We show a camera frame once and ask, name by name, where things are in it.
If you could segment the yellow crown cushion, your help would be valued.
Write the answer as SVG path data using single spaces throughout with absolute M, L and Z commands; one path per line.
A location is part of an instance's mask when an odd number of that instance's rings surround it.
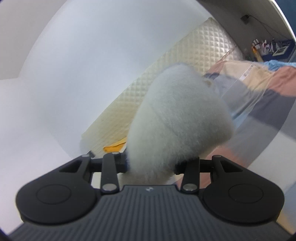
M 126 149 L 126 141 L 127 137 L 119 140 L 118 142 L 115 142 L 111 145 L 103 147 L 103 150 L 105 153 L 113 153 L 113 152 L 124 152 Z

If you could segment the patchwork checkered quilt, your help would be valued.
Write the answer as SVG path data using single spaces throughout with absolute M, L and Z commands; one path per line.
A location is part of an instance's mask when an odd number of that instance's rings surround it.
M 220 61 L 205 74 L 227 103 L 234 136 L 214 150 L 276 183 L 295 184 L 295 68 Z

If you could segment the cream quilted headboard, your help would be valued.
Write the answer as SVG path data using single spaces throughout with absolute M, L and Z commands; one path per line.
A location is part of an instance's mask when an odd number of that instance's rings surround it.
M 229 33 L 213 18 L 208 18 L 179 40 L 149 66 L 98 116 L 82 134 L 81 145 L 95 156 L 105 154 L 104 147 L 127 137 L 130 125 L 150 89 L 170 86 L 188 68 L 205 74 L 221 60 L 243 60 L 243 53 Z

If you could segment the cluttered blue desk tray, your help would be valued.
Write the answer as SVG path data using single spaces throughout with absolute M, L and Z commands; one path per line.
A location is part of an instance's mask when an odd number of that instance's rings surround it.
M 252 42 L 252 52 L 257 62 L 267 62 L 277 60 L 281 62 L 292 62 L 295 58 L 295 41 L 283 40 L 268 43 L 267 40 Z

